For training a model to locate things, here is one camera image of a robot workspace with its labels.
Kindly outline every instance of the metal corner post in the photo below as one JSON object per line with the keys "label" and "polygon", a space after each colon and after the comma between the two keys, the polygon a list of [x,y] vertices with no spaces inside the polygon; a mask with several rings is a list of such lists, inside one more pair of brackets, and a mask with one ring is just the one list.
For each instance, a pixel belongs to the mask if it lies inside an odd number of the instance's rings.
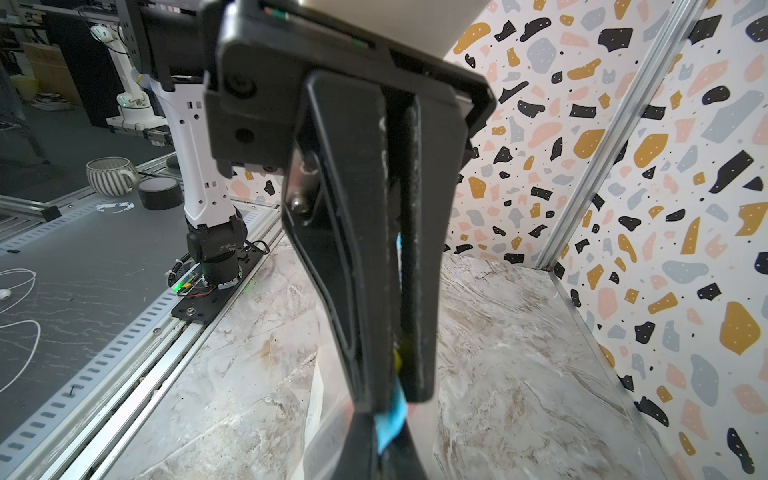
{"label": "metal corner post", "polygon": [[552,235],[541,249],[536,269],[548,270],[554,266],[558,254],[574,234],[592,198],[611,170],[614,159],[637,126],[643,110],[659,84],[667,76],[675,55],[682,48],[706,4],[707,0],[682,0],[673,5],[672,12],[643,60],[629,93],[619,104],[613,120],[608,125],[605,138],[576,185],[574,194],[552,230]]}

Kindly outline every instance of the blue object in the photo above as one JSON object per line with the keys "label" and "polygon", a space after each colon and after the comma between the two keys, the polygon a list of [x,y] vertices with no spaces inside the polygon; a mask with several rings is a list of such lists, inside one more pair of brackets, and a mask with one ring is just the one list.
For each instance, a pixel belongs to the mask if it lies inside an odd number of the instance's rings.
{"label": "blue object", "polygon": [[406,394],[402,391],[400,379],[395,378],[395,392],[392,396],[392,409],[386,413],[377,413],[373,416],[376,425],[376,440],[378,441],[379,455],[392,443],[397,435],[400,435],[402,427],[406,424],[408,415],[408,403]]}

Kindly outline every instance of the white cable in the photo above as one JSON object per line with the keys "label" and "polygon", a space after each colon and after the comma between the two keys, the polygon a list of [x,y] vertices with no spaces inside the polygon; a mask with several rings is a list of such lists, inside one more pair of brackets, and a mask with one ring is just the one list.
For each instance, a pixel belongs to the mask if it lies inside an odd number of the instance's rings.
{"label": "white cable", "polygon": [[40,341],[41,329],[40,329],[40,324],[37,323],[36,321],[34,321],[34,320],[22,320],[20,322],[9,323],[8,325],[0,326],[0,329],[5,329],[5,328],[8,328],[10,326],[18,325],[19,323],[34,323],[35,326],[38,327],[38,335],[35,337],[35,345],[32,347],[32,351],[29,353],[29,357],[27,358],[26,363],[24,364],[22,369],[18,371],[16,376],[13,377],[13,379],[10,382],[8,382],[8,385],[6,385],[6,386],[4,386],[3,388],[0,389],[0,393],[3,393],[5,391],[5,389],[7,389],[9,386],[11,386],[11,384],[13,384],[13,382],[15,382],[16,379],[18,379],[18,377],[22,376],[22,373],[24,373],[24,371],[27,369],[27,367],[29,366],[29,363],[32,361],[32,357],[35,356],[35,352],[38,349],[38,342]]}
{"label": "white cable", "polygon": [[[22,283],[20,283],[18,285],[14,285],[14,286],[8,288],[8,290],[12,290],[12,289],[17,288],[19,286],[26,285],[27,283],[30,283],[30,282],[32,283],[32,285],[29,287],[29,290],[27,290],[26,293],[20,299],[16,300],[10,306],[5,307],[3,310],[0,310],[0,313],[4,313],[4,312],[8,311],[10,308],[12,308],[13,306],[17,305],[23,299],[27,298],[27,295],[29,295],[29,293],[32,291],[32,289],[35,288],[35,279],[38,276],[38,274],[36,272],[33,272],[32,270],[29,270],[29,269],[26,269],[26,268],[11,268],[10,270],[6,270],[4,272],[0,272],[0,276],[10,275],[12,273],[30,273],[31,274],[31,278],[29,280],[25,281],[25,282],[22,282]],[[32,357],[35,356],[35,352],[38,349],[38,343],[40,342],[40,335],[42,333],[42,329],[40,328],[40,324],[37,323],[36,321],[34,321],[34,320],[21,320],[19,322],[9,323],[8,325],[0,326],[0,329],[9,328],[10,326],[19,325],[21,323],[34,323],[35,326],[38,327],[38,335],[35,337],[35,344],[33,345],[32,351],[29,353],[29,357],[27,358],[27,361],[25,362],[24,366],[22,367],[21,370],[18,371],[16,376],[13,377],[13,379],[10,382],[8,382],[8,384],[6,386],[4,386],[3,388],[0,389],[0,393],[3,393],[5,391],[5,389],[7,389],[9,386],[11,386],[13,384],[13,382],[15,382],[18,379],[18,377],[22,376],[22,373],[24,373],[24,371],[27,369],[27,367],[29,366],[30,362],[32,361]]]}

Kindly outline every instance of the cardboard box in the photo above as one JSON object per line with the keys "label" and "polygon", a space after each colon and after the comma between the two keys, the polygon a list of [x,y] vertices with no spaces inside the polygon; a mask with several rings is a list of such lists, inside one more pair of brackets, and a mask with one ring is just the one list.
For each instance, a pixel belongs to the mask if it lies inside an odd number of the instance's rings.
{"label": "cardboard box", "polygon": [[39,43],[25,43],[23,47],[29,65],[40,82],[40,91],[57,93],[73,105],[83,105],[67,62],[58,47]]}

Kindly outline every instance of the screw hole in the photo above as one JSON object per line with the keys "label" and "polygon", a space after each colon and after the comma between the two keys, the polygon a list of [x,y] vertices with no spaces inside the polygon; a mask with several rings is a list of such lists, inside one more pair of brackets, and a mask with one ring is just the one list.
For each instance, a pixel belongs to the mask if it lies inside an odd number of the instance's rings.
{"label": "screw hole", "polygon": [[241,144],[249,144],[253,141],[254,136],[253,136],[253,132],[248,130],[247,128],[238,128],[237,130],[235,130],[235,138]]}

